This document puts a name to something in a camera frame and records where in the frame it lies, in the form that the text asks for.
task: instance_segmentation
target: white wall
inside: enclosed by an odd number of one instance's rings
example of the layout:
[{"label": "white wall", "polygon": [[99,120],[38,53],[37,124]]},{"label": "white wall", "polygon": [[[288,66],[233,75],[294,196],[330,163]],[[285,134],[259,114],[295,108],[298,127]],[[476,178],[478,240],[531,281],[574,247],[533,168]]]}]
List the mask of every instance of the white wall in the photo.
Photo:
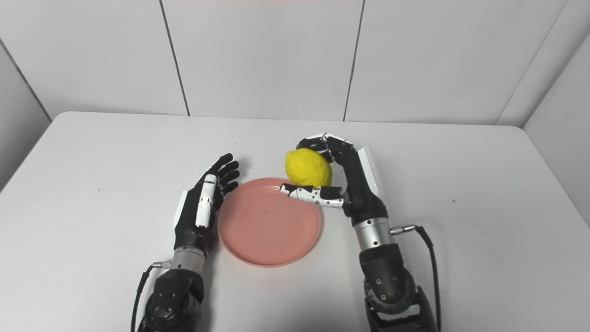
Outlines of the white wall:
[{"label": "white wall", "polygon": [[[590,18],[588,6],[571,2],[558,34],[566,42],[530,67],[566,0],[366,0],[346,119],[495,124],[523,76],[553,72],[568,38],[585,30],[573,21]],[[530,111],[515,109],[505,124],[521,125]]]},{"label": "white wall", "polygon": [[0,190],[49,125],[49,119],[0,43]]},{"label": "white wall", "polygon": [[0,0],[0,8],[0,38],[52,117],[190,110],[521,125],[590,22],[588,0]]},{"label": "white wall", "polygon": [[0,38],[47,112],[186,115],[158,0],[0,0]]},{"label": "white wall", "polygon": [[590,37],[526,123],[525,131],[590,225]]},{"label": "white wall", "polygon": [[165,0],[191,115],[341,121],[362,0]]}]

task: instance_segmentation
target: pink plate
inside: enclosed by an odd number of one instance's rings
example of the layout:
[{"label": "pink plate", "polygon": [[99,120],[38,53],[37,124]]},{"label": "pink plate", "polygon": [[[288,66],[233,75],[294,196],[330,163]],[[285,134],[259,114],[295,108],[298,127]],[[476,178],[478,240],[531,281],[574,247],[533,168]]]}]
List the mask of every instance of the pink plate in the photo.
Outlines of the pink plate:
[{"label": "pink plate", "polygon": [[221,242],[236,258],[266,268],[305,256],[320,235],[317,206],[279,192],[280,178],[259,178],[236,188],[218,216]]}]

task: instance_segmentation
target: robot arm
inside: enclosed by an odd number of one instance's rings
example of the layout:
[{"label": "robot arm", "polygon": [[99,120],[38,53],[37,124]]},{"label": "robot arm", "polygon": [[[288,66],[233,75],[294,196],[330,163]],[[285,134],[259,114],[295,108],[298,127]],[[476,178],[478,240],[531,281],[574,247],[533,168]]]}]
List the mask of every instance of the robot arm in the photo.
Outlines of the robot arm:
[{"label": "robot arm", "polygon": [[215,243],[216,213],[225,196],[238,187],[238,166],[233,156],[226,154],[194,188],[183,192],[175,216],[176,240],[170,270],[156,279],[139,332],[197,331],[204,298],[201,268]]},{"label": "robot arm", "polygon": [[[298,187],[283,184],[280,191],[292,198],[321,206],[342,208],[350,217],[359,245],[359,262],[365,274],[365,304],[373,332],[437,331],[428,300],[404,268],[399,246],[390,234],[388,212],[382,201],[379,174],[369,147],[356,150],[353,144],[338,136],[324,133],[302,139],[297,148],[310,148],[328,162],[344,169],[348,186]],[[419,314],[384,320],[381,314],[404,315],[418,305]]]}]

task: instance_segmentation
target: black cable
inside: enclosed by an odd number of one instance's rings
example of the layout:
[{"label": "black cable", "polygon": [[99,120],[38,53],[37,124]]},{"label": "black cable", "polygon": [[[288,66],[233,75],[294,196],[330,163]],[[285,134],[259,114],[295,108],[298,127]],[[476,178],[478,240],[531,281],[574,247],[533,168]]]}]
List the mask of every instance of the black cable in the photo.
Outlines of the black cable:
[{"label": "black cable", "polygon": [[135,319],[137,318],[137,307],[139,306],[139,298],[142,296],[143,287],[146,285],[148,281],[148,277],[150,272],[153,269],[153,265],[150,265],[146,272],[142,274],[142,278],[139,281],[139,285],[137,286],[137,294],[135,295],[135,302],[133,303],[133,313],[131,314],[131,332],[135,332]]},{"label": "black cable", "polygon": [[426,243],[428,251],[430,251],[430,261],[432,263],[432,278],[434,279],[434,302],[436,303],[437,310],[437,327],[438,331],[441,331],[441,297],[438,289],[438,268],[437,268],[437,257],[434,255],[434,244],[432,240],[424,230],[422,226],[416,226],[416,232],[420,234],[422,240]]}]

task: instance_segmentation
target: yellow lemon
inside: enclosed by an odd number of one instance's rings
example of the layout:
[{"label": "yellow lemon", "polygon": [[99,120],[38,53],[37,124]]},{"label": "yellow lemon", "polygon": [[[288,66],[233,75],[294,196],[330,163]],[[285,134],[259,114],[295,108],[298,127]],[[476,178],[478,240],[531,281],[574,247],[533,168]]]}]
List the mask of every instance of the yellow lemon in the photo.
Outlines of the yellow lemon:
[{"label": "yellow lemon", "polygon": [[314,150],[301,148],[287,152],[285,156],[287,176],[296,185],[312,185],[318,188],[332,184],[332,168],[322,155]]}]

